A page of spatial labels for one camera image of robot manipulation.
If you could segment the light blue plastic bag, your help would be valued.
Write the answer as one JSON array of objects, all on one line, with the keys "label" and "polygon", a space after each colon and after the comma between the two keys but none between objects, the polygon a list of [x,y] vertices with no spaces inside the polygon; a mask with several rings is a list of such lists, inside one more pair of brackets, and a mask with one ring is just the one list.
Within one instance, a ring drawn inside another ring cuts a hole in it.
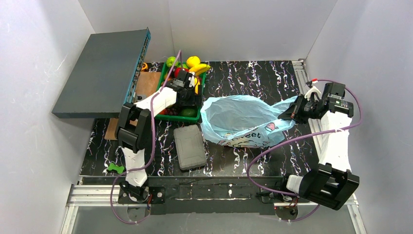
[{"label": "light blue plastic bag", "polygon": [[265,148],[285,139],[293,120],[279,118],[296,100],[291,97],[273,105],[249,95],[210,97],[200,110],[205,140],[235,148]]}]

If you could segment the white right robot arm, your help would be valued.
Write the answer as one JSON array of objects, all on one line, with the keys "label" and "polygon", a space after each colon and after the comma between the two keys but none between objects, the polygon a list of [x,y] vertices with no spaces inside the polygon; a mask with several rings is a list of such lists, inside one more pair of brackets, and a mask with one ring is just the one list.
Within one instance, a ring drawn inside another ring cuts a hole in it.
[{"label": "white right robot arm", "polygon": [[354,105],[345,100],[344,84],[330,81],[320,91],[314,86],[317,81],[308,81],[306,85],[310,89],[300,94],[279,119],[298,124],[307,124],[309,119],[320,120],[323,134],[319,163],[304,176],[284,176],[282,188],[321,206],[339,210],[359,186],[359,177],[351,172],[348,158],[348,129]]}]

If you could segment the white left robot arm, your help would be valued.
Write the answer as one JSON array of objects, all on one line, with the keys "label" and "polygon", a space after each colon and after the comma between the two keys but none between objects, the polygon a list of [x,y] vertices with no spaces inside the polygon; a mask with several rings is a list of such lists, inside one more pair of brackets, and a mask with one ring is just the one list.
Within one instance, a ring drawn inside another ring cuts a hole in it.
[{"label": "white left robot arm", "polygon": [[203,79],[185,69],[173,69],[172,78],[151,96],[136,102],[126,102],[121,109],[115,136],[125,156],[125,187],[135,195],[142,195],[147,181],[145,149],[154,143],[154,118],[171,106],[199,107]]}]

